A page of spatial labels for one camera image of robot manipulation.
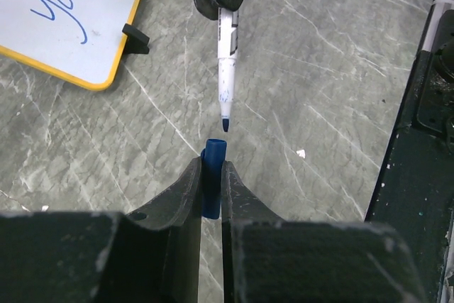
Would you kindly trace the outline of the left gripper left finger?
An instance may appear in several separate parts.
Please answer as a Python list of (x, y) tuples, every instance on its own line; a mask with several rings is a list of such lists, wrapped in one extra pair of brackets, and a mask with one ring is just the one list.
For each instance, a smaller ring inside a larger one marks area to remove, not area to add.
[(196, 302), (201, 159), (142, 207), (1, 214), (2, 302)]

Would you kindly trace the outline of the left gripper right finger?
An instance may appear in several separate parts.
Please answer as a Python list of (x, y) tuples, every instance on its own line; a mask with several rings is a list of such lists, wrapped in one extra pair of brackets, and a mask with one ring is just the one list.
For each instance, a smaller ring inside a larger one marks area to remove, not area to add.
[(226, 302), (425, 302), (408, 246), (384, 224), (287, 221), (231, 162), (221, 173)]

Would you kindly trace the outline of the blue marker cap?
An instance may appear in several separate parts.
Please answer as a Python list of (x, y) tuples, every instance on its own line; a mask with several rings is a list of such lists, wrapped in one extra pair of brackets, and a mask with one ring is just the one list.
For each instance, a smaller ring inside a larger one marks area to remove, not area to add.
[(217, 220), (221, 212), (221, 171), (226, 157), (227, 142), (210, 138), (201, 152), (202, 215)]

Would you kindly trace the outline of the yellow framed whiteboard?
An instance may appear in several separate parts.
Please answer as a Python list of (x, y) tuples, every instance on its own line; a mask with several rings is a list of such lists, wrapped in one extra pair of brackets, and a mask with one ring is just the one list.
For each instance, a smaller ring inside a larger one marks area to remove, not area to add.
[(1, 54), (91, 91), (116, 75), (140, 0), (1, 0)]

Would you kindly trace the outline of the white blue whiteboard marker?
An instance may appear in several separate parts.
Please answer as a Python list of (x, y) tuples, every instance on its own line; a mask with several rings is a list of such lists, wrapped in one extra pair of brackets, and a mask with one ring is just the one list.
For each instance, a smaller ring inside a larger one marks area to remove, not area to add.
[(228, 132), (235, 92), (236, 61), (238, 58), (238, 12), (218, 9), (218, 102), (221, 124)]

